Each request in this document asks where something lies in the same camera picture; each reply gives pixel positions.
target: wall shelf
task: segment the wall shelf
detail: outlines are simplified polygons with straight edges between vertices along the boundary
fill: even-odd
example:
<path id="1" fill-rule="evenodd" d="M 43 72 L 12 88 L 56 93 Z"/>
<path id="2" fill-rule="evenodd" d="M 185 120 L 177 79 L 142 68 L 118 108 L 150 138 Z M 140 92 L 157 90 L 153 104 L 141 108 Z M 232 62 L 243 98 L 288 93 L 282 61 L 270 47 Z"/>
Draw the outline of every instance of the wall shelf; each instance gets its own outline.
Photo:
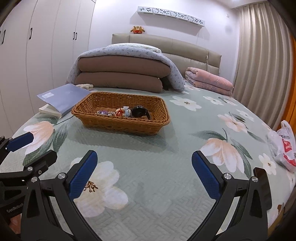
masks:
<path id="1" fill-rule="evenodd" d="M 180 12 L 175 12 L 167 9 L 162 8 L 154 8 L 154 7 L 138 7 L 138 13 L 148 13 L 148 14 L 155 14 L 155 15 L 161 15 L 161 16 L 168 16 L 172 18 L 181 19 L 183 21 L 191 22 L 197 25 L 200 25 L 202 27 L 205 26 L 205 21 L 195 18 L 193 16 L 183 14 Z"/>

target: white pillow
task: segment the white pillow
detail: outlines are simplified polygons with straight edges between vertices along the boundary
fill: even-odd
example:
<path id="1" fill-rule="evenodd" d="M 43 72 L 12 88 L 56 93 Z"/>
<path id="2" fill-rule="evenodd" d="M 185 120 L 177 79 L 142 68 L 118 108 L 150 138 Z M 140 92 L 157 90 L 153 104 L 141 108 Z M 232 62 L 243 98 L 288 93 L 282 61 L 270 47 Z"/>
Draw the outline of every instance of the white pillow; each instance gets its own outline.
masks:
<path id="1" fill-rule="evenodd" d="M 156 48 L 154 46 L 146 45 L 146 44 L 138 44 L 138 43 L 120 43 L 120 44 L 111 44 L 109 46 L 122 46 L 122 47 L 135 47 L 135 48 L 142 48 L 142 49 L 148 49 L 156 53 L 161 53 L 161 50 L 159 48 Z"/>

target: white plastic bag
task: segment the white plastic bag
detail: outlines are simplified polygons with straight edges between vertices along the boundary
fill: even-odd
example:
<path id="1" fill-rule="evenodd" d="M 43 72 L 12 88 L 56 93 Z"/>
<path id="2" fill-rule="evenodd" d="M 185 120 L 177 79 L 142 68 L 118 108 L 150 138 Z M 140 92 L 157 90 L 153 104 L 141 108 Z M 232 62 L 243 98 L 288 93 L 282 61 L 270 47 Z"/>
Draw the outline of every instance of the white plastic bag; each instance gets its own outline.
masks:
<path id="1" fill-rule="evenodd" d="M 296 144 L 291 126 L 285 120 L 281 122 L 281 129 L 270 131 L 267 141 L 274 160 L 285 166 L 290 172 L 296 171 Z"/>

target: green floral bedspread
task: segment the green floral bedspread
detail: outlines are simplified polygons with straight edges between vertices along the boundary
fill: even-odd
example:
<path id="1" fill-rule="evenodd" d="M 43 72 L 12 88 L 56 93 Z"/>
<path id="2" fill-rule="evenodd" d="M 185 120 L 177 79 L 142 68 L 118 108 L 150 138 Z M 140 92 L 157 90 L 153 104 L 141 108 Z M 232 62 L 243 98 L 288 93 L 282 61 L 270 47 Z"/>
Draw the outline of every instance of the green floral bedspread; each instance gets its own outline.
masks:
<path id="1" fill-rule="evenodd" d="M 34 141 L 10 153 L 1 171 L 20 171 L 30 160 L 53 149 L 57 162 L 40 176 L 53 178 L 94 150 L 98 165 L 74 201 L 102 240 L 187 240 L 214 204 L 191 164 L 192 153 L 201 150 L 223 173 L 235 178 L 249 179 L 254 167 L 266 170 L 273 203 L 268 211 L 270 226 L 278 206 L 288 200 L 295 176 L 273 161 L 266 144 L 269 127 L 231 97 L 188 83 L 185 87 L 182 93 L 161 94 L 99 89 L 163 98 L 171 123 L 154 136 L 86 128 L 70 113 L 62 119 L 36 114 L 14 135 L 30 131 Z M 227 228 L 235 204 L 222 230 Z M 67 230 L 59 212 L 58 218 Z"/>

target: headboard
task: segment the headboard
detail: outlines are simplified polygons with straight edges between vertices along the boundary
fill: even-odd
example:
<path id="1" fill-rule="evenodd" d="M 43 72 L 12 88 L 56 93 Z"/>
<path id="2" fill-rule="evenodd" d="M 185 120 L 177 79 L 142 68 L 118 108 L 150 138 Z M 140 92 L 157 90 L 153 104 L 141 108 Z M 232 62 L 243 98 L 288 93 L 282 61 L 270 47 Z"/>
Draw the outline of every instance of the headboard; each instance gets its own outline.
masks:
<path id="1" fill-rule="evenodd" d="M 219 75 L 221 55 L 194 44 L 149 34 L 113 34 L 112 44 L 118 43 L 140 43 L 159 48 L 177 66 L 183 77 L 187 67 Z"/>

